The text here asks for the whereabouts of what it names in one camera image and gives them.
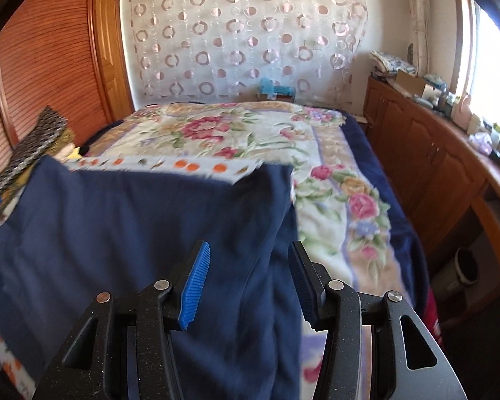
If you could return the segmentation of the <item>navy blue printed t-shirt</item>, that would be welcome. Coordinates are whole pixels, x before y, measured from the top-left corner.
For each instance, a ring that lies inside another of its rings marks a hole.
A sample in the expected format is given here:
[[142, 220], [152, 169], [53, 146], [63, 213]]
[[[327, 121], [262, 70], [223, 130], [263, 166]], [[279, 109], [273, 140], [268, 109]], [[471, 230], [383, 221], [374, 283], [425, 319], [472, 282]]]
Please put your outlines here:
[[0, 336], [34, 380], [101, 292], [129, 297], [204, 240], [196, 318], [173, 344], [188, 399], [296, 399], [301, 316], [287, 165], [236, 183], [161, 172], [70, 171], [44, 157], [0, 226]]

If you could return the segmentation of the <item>gold yellow folded cloth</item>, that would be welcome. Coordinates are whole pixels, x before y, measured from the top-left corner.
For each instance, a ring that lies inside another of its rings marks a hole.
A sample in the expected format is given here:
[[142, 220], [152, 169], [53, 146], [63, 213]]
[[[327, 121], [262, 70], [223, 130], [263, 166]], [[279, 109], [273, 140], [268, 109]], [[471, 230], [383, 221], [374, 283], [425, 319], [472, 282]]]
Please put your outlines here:
[[30, 164], [10, 185], [10, 190], [19, 190], [21, 187], [25, 186], [29, 176], [35, 167], [37, 161], [41, 159], [44, 155], [49, 155], [55, 159], [62, 161], [66, 159], [73, 150], [76, 148], [75, 144], [75, 133], [72, 129], [67, 128], [54, 143], [48, 147], [42, 154], [40, 154], [36, 160]]

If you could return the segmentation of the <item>dark circle patterned folded cloth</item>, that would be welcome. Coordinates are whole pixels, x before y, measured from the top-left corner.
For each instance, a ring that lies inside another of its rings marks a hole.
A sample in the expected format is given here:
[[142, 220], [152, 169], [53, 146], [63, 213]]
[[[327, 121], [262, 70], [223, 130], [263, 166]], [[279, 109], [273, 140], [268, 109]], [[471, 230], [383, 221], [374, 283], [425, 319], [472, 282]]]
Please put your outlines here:
[[18, 143], [0, 172], [0, 196], [65, 132], [68, 121], [51, 107], [38, 115], [33, 129]]

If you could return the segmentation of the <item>yellow plush toy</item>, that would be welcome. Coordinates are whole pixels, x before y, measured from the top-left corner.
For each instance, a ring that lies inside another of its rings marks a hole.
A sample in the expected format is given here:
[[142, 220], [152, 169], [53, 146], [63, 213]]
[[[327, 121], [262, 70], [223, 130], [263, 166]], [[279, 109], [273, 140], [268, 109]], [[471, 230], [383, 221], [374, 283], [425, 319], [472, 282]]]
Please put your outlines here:
[[89, 150], [89, 145], [81, 145], [79, 147], [75, 147], [72, 152], [66, 157], [66, 160], [80, 160], [88, 155]]

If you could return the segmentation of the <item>orange fruit print cloth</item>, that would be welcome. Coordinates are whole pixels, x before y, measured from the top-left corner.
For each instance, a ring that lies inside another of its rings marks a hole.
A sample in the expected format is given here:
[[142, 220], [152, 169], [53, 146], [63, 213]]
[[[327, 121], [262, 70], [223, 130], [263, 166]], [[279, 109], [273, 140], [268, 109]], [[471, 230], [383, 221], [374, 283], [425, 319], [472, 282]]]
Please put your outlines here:
[[[80, 160], [62, 160], [62, 165], [70, 172], [154, 172], [197, 176], [234, 184], [262, 166], [261, 160], [232, 159], [196, 156], [95, 156]], [[10, 187], [1, 194], [0, 226], [9, 218], [19, 202], [25, 186], [19, 190]], [[35, 392], [35, 382], [20, 364], [14, 352], [3, 339], [0, 329], [0, 399], [31, 399]]]

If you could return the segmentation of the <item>floral bed blanket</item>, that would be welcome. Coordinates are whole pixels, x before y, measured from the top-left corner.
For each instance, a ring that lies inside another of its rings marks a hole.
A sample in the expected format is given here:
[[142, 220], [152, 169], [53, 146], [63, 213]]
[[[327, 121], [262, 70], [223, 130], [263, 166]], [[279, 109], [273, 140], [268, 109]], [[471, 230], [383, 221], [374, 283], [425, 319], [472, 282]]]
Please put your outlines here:
[[85, 157], [196, 156], [292, 167], [298, 235], [311, 260], [362, 293], [415, 303], [416, 238], [354, 117], [279, 101], [144, 107]]

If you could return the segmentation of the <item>brown slatted wooden wardrobe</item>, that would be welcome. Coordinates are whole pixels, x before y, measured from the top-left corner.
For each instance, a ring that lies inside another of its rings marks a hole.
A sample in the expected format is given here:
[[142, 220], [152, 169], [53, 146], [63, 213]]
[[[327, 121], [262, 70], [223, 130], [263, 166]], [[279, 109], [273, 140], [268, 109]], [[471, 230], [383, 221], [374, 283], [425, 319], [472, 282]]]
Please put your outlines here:
[[82, 145], [133, 111], [120, 0], [24, 0], [0, 32], [0, 170], [44, 107]]

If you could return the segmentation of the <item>long wooden side cabinet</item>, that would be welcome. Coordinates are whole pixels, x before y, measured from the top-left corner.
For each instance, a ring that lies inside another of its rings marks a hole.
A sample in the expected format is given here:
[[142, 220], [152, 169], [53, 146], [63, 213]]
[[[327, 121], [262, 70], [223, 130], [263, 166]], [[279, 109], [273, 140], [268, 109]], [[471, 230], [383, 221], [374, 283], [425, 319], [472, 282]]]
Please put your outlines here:
[[465, 313], [500, 297], [500, 166], [473, 149], [450, 121], [368, 79], [363, 107], [367, 137], [427, 262], [437, 266], [460, 247], [487, 237], [487, 273], [466, 296]]

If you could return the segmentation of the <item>crumpled plastic bag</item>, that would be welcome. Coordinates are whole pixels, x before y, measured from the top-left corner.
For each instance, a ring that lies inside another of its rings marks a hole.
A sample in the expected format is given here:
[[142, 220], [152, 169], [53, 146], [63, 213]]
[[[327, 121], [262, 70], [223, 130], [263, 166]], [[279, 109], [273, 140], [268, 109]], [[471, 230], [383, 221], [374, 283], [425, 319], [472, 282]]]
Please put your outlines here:
[[477, 132], [469, 135], [469, 142], [473, 149], [480, 154], [490, 156], [492, 152], [492, 140], [490, 134], [485, 132]]

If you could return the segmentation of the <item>pink bottle on sill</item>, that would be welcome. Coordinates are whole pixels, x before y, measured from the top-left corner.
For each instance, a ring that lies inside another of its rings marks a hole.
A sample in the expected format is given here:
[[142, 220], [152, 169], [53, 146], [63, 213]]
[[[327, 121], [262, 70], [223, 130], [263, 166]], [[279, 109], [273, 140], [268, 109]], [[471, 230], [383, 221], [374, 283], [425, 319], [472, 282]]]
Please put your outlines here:
[[452, 107], [451, 119], [463, 131], [467, 131], [471, 122], [471, 96], [463, 94]]

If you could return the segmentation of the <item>cardboard box on cabinet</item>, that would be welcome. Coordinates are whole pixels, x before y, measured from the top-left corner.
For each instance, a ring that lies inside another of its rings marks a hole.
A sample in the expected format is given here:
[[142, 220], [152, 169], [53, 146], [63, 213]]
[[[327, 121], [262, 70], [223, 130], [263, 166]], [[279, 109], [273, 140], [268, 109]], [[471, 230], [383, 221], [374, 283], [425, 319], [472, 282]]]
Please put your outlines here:
[[433, 87], [422, 77], [413, 76], [403, 70], [397, 72], [396, 84], [412, 97], [418, 96], [426, 100], [433, 100], [442, 94], [440, 89]]

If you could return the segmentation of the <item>pink circle sheer curtain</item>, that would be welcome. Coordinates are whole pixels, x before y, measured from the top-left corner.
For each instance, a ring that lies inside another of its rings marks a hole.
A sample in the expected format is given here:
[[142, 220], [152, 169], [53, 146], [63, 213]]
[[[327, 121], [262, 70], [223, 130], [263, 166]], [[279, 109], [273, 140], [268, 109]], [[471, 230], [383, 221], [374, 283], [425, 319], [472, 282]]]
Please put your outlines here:
[[132, 96], [254, 100], [264, 82], [297, 103], [347, 109], [365, 0], [123, 0]]

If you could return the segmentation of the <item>teal box at headboard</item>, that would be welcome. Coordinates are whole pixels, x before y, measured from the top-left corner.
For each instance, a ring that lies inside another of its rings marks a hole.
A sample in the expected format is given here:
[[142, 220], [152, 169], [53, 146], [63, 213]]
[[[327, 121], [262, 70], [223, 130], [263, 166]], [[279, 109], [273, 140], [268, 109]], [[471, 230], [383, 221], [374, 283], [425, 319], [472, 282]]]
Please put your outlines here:
[[278, 100], [292, 103], [295, 101], [296, 89], [284, 85], [276, 85], [272, 80], [262, 78], [257, 96], [261, 100]]

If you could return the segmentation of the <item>folded patterned fabric stack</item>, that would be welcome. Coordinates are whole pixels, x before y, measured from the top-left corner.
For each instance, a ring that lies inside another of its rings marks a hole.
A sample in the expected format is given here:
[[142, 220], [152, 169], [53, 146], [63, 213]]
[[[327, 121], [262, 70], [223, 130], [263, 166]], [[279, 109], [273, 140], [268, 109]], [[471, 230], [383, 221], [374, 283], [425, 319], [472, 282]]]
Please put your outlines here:
[[417, 74], [417, 68], [392, 54], [380, 51], [371, 51], [368, 58], [374, 62], [376, 73], [383, 77], [392, 77], [402, 70], [410, 75]]

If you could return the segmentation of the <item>floral window drape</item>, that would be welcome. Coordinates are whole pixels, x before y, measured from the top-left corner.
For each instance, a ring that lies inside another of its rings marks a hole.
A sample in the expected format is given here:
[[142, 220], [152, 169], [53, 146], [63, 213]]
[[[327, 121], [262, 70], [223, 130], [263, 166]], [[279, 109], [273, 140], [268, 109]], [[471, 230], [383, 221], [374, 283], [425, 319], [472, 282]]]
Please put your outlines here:
[[425, 75], [429, 69], [428, 27], [430, 0], [408, 0], [410, 12], [410, 48], [412, 64], [418, 75]]

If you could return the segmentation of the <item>window with wooden frame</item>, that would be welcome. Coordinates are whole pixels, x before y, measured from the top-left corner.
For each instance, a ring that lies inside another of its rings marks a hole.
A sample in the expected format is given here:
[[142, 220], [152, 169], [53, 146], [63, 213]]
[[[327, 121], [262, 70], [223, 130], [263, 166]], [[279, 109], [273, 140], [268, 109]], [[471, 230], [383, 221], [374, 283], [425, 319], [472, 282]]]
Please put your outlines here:
[[457, 91], [471, 113], [500, 127], [500, 29], [475, 0], [456, 0], [461, 46]]

